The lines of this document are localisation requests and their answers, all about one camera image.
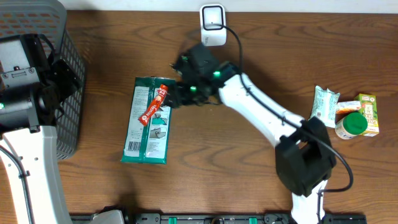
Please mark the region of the red Nescafe coffee stick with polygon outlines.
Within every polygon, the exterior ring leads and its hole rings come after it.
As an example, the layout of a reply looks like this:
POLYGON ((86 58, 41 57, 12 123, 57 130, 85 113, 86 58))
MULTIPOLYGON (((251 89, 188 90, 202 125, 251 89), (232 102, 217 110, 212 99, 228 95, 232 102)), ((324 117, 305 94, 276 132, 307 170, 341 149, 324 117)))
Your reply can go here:
POLYGON ((151 117, 160 108, 161 104, 164 102, 165 97, 168 93, 168 86, 161 84, 160 88, 157 90, 157 95, 151 101, 150 105, 146 111, 139 117, 139 121, 143 126, 147 126, 151 117))

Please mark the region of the green white package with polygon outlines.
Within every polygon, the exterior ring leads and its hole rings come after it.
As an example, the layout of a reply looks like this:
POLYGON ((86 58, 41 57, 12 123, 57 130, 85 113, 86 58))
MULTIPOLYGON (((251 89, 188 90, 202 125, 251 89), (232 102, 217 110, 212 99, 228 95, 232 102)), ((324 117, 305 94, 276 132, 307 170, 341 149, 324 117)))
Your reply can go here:
POLYGON ((174 83, 175 80, 168 78, 136 78, 122 162, 167 163, 171 107, 161 105, 151 117, 146 117, 147 125, 142 124, 139 118, 150 108, 160 86, 174 83))

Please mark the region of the light blue wipes pack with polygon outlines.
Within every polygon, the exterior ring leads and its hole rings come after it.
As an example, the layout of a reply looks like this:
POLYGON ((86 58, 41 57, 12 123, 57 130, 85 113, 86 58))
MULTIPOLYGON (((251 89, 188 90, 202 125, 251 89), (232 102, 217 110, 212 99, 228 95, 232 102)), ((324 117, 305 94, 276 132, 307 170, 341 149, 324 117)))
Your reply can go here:
POLYGON ((329 89, 323 90, 320 86, 316 86, 310 118, 316 117, 326 127, 335 128, 336 106, 339 97, 340 93, 329 89))

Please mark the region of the orange snack packet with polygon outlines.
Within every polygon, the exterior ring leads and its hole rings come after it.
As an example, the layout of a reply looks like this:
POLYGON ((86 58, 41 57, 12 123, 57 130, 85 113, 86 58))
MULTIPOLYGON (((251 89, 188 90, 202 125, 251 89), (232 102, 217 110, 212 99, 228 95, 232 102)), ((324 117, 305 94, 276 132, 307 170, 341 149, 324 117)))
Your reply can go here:
POLYGON ((361 109, 360 101, 344 101, 336 104, 336 114, 346 114, 361 109))

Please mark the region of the green lid jar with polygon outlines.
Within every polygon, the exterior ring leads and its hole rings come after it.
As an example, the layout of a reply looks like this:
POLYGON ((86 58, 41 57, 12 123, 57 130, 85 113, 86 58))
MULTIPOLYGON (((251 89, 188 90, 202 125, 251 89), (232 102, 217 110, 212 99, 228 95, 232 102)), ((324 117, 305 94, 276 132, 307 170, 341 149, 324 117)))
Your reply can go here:
POLYGON ((367 130, 367 119, 359 112, 353 112, 342 118, 335 126, 335 133, 341 139, 352 139, 367 130))

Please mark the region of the green tea carton box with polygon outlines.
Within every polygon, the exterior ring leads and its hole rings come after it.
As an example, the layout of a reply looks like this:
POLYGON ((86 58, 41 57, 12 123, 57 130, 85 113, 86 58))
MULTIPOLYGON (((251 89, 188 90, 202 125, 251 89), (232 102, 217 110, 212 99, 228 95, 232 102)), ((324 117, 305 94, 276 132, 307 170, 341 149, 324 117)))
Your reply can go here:
POLYGON ((359 112, 366 118, 368 122, 367 129, 361 134, 362 136, 373 137, 379 134, 379 121, 377 113, 376 97, 360 93, 355 98, 361 103, 359 112))

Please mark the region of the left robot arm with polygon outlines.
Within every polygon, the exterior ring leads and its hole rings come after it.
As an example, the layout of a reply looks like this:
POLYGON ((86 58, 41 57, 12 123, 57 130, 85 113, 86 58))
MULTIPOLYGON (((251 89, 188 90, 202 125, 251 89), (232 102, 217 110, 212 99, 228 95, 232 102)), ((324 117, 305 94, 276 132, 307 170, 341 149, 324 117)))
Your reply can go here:
POLYGON ((18 223, 71 223, 57 159, 62 103, 82 80, 43 34, 1 39, 1 160, 18 223))

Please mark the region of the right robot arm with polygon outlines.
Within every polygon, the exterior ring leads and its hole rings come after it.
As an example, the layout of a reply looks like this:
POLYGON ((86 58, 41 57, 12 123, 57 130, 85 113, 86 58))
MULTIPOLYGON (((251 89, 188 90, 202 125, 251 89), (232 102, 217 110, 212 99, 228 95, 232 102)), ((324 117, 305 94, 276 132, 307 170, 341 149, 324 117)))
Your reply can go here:
POLYGON ((326 127, 318 118, 304 119, 262 92, 232 63, 172 64, 181 80, 169 86, 165 104, 172 108, 202 105, 209 97, 248 120, 275 149, 279 180, 292 194, 295 223, 323 223, 323 195, 336 166, 326 127))

